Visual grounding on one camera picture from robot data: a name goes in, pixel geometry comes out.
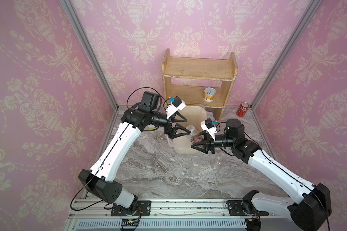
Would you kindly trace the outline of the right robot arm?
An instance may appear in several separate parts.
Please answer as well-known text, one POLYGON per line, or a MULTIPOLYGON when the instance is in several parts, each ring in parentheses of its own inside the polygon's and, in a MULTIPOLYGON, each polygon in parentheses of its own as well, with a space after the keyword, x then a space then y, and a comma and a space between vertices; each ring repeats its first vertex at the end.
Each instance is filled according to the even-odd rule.
POLYGON ((203 140, 191 147, 205 154, 214 154, 216 148, 231 149, 230 156, 257 169, 279 186, 288 196, 277 197, 252 190, 242 199, 247 215, 268 212, 288 218, 304 231, 317 231, 329 223, 332 213, 330 190, 322 183, 313 184, 277 162, 245 132, 238 119, 225 122, 223 134, 217 134, 217 122, 207 119, 200 124, 203 140))

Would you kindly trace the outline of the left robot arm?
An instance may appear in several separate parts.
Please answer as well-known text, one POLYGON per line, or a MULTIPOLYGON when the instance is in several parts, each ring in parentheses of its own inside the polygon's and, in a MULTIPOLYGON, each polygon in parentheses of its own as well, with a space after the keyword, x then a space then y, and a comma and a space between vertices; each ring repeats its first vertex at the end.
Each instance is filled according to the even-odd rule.
POLYGON ((190 134, 190 131, 181 125, 182 122, 187 122, 187 119, 180 114, 186 103, 178 96, 168 101, 166 113, 162 114, 161 96, 146 91, 141 102, 124 112, 118 130, 104 153, 89 170, 83 169, 80 172, 78 178, 83 189, 101 201, 121 206, 126 214, 132 215, 137 211, 137 196, 115 181, 116 174, 132 144, 147 126, 163 128, 170 139, 190 134))

